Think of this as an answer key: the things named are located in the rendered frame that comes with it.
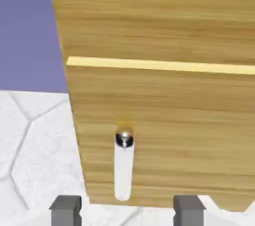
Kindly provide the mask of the light wood cabinet door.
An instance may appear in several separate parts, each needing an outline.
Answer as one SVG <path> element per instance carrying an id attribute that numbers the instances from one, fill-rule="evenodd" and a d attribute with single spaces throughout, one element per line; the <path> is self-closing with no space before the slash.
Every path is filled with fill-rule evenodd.
<path id="1" fill-rule="evenodd" d="M 255 65 L 255 0 L 53 0 L 64 57 Z"/>
<path id="2" fill-rule="evenodd" d="M 255 200 L 255 65 L 70 56 L 66 62 L 86 192 L 93 204 L 170 207 L 208 195 Z M 135 138 L 130 198 L 114 194 L 115 133 Z"/>

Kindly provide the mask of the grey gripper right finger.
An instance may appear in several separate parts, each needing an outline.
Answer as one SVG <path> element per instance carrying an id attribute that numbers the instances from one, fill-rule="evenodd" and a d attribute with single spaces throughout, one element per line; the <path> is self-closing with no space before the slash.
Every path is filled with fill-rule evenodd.
<path id="1" fill-rule="evenodd" d="M 175 195 L 173 209 L 173 226 L 239 226 L 238 223 L 206 210 L 197 195 Z"/>

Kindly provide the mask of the light wood cabinet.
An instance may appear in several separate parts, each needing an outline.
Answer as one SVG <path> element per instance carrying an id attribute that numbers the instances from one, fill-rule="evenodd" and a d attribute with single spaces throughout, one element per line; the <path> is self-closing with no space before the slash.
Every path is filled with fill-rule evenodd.
<path id="1" fill-rule="evenodd" d="M 52 0 L 92 203 L 255 200 L 255 0 Z"/>

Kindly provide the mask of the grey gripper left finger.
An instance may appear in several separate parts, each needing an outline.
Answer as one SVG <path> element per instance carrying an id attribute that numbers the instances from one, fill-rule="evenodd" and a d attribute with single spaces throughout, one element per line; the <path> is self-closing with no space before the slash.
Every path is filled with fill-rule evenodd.
<path id="1" fill-rule="evenodd" d="M 49 219 L 37 217 L 29 226 L 82 226 L 81 208 L 81 196 L 58 195 L 49 208 Z"/>

